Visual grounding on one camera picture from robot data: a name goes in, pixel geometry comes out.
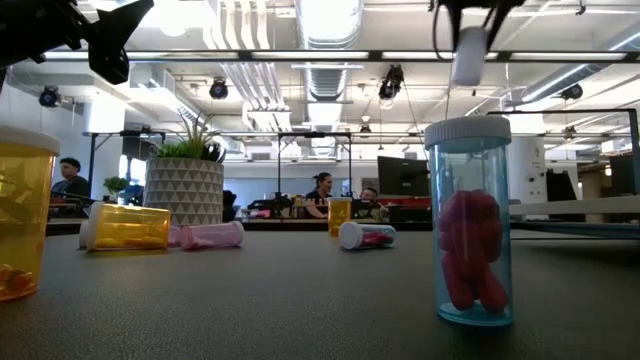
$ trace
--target man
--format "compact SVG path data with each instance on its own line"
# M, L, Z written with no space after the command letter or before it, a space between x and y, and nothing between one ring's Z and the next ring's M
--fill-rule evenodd
M362 193L360 193L360 200L365 200L371 203L371 208L366 212L366 214L361 214L365 218L368 218L368 217L379 218L381 216L380 212L387 211L387 208L385 208L384 206L382 206L382 204L378 202L378 190L372 187L368 187L364 189Z
M64 158L60 160L60 174L64 180L53 185L51 191L89 197L89 182L78 175L80 162L74 158Z

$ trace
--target pink pill bottle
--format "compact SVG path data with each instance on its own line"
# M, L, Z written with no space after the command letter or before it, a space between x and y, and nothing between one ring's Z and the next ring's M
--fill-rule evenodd
M226 224L184 226L181 245L185 250L238 246L244 238L244 227L238 221Z
M396 241L396 229L389 225L346 222L340 225L340 246L347 250L391 247Z

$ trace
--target computer monitor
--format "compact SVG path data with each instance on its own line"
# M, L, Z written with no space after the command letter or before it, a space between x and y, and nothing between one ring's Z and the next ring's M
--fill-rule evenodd
M378 156L380 194L429 196L427 161Z

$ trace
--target potted plant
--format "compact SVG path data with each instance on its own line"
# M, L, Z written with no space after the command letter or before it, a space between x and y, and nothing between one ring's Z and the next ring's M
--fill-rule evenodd
M219 224L224 148L212 140L206 123L182 120L187 137L162 145L147 161L143 206L171 211L172 225Z
M103 183L103 186L107 189L109 194L115 197L114 201L116 203L118 202L118 193L126 189L127 185L129 185L129 182L127 181L127 179L123 179L117 176L104 179L104 183Z

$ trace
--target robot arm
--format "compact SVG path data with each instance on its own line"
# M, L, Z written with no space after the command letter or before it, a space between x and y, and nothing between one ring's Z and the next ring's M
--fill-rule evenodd
M44 53L62 45L72 50L89 44L89 66L112 84L129 77L124 45L153 0L138 0L113 11L98 10L90 23L76 8L77 0L0 0L0 69L25 59L46 61Z

